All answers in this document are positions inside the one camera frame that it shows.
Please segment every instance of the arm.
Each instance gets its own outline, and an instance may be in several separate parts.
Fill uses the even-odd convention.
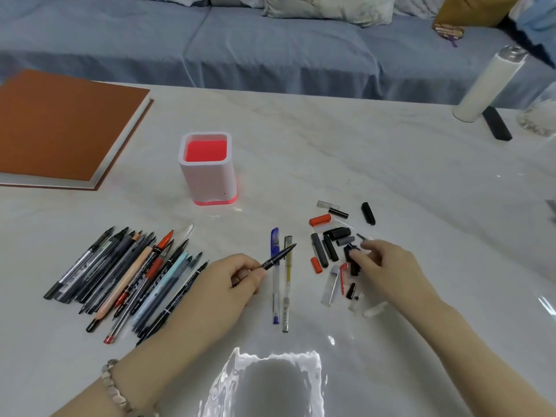
[[[233,327],[266,276],[258,266],[245,255],[212,263],[199,275],[168,323],[114,366],[112,379],[134,409],[155,404],[175,377]],[[232,287],[231,279],[238,272],[245,273],[244,269],[254,271]],[[98,364],[99,372],[103,364]],[[121,415],[97,379],[52,417]]]
[[[386,241],[351,251],[376,289],[425,338],[475,417],[555,417],[556,409],[444,303],[411,252]]]

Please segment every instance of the blue sofa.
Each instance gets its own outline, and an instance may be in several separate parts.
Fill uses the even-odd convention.
[[[0,0],[0,82],[23,68],[88,79],[458,103],[509,36],[469,28],[458,47],[431,20],[358,28],[242,7],[144,0]],[[556,71],[530,58],[495,105],[524,108]]]

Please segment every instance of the white pen holder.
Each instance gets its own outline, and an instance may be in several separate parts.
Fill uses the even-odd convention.
[[[186,134],[181,140],[178,161],[195,204],[230,204],[237,200],[229,133]]]

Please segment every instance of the hand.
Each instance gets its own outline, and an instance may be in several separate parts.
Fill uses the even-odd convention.
[[[412,315],[441,301],[413,253],[383,240],[364,241],[368,255],[351,250],[351,258],[365,272],[384,298],[410,319]]]
[[[259,266],[255,259],[241,254],[213,262],[197,277],[166,327],[178,335],[186,332],[201,348],[208,348],[233,327],[251,296],[258,292],[266,277]],[[237,280],[241,282],[233,287]]]

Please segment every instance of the white marble tabletop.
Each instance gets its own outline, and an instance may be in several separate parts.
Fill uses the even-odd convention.
[[[545,203],[556,198],[556,140],[520,130],[514,111],[501,111],[514,139],[499,142],[446,105],[151,88],[154,104],[97,192],[0,187],[0,415],[49,415],[133,348],[132,336],[102,343],[109,322],[87,334],[78,305],[42,298],[91,240],[114,224],[162,236],[191,222],[191,245],[211,259],[265,260],[273,227],[293,236],[290,332],[271,324],[268,280],[171,386],[164,415],[470,415],[391,307],[362,317],[380,301],[372,292],[356,313],[344,298],[320,304],[326,273],[309,262],[317,200],[412,250],[444,300],[556,403],[556,226]],[[236,203],[188,197],[177,150],[192,131],[232,134]]]

